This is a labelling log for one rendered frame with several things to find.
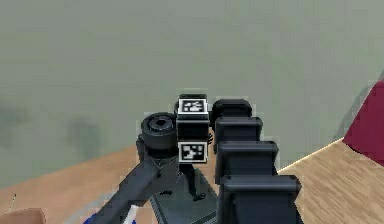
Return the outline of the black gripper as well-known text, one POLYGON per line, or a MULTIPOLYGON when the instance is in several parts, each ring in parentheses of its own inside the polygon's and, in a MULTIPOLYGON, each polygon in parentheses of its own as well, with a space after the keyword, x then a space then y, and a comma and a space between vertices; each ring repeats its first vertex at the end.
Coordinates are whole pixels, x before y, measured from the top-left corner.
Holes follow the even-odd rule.
POLYGON ((163 168, 178 155, 176 116, 168 112, 147 116, 141 123, 136 147, 139 160, 150 161, 158 169, 156 177, 160 178, 163 168))

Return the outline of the brown round object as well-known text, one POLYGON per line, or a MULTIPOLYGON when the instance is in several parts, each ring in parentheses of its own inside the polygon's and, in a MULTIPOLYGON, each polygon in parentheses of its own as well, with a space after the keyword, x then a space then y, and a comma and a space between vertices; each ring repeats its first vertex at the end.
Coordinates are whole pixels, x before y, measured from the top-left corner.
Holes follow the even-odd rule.
POLYGON ((46 219, 41 209, 28 208, 0 216, 0 224, 46 224, 46 219))

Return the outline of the dark red sofa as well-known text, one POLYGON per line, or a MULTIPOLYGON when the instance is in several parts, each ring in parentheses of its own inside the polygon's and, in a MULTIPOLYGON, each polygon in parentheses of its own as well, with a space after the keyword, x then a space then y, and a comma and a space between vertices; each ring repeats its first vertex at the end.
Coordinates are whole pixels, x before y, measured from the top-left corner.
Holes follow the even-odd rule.
POLYGON ((384 80, 370 90, 343 143, 384 167, 384 80))

